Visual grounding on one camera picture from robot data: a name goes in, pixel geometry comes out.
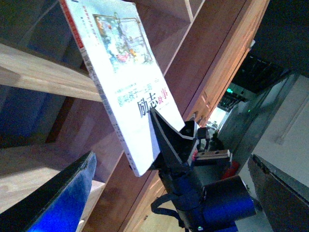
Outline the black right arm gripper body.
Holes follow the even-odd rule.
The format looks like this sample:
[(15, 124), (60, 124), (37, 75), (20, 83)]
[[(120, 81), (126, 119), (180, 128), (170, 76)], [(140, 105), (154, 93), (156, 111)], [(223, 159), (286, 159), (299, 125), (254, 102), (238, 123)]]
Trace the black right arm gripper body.
[(159, 177), (167, 194), (151, 204), (151, 211), (177, 219), (186, 232), (205, 232), (206, 222), (202, 213), (205, 190), (193, 170), (174, 174), (160, 169)]

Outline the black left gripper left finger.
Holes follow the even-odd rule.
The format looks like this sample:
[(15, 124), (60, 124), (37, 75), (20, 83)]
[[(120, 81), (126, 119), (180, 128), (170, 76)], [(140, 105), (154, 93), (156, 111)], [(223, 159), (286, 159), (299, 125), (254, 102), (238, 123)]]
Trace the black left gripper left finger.
[(0, 215), (2, 232), (74, 232), (89, 198), (97, 159), (89, 151)]

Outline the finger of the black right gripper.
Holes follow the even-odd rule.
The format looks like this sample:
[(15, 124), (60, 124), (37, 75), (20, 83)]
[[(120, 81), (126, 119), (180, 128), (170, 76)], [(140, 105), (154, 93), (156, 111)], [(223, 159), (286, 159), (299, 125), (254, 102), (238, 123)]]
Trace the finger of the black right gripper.
[(199, 145), (197, 129), (197, 123), (191, 120), (186, 121), (185, 126), (180, 130), (181, 139), (178, 142), (177, 155), (181, 159), (182, 167), (190, 167), (192, 162), (196, 160), (197, 146)]
[(150, 119), (159, 146), (159, 155), (151, 165), (152, 170), (180, 173), (187, 170), (187, 164), (181, 159), (177, 147), (183, 137), (155, 109), (150, 110)]

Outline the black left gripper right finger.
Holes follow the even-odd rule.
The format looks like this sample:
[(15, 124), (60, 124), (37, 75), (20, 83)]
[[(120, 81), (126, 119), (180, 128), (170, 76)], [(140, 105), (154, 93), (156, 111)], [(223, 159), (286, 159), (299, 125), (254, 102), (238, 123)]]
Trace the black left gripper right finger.
[(258, 155), (248, 169), (256, 196), (275, 232), (309, 230), (309, 188)]

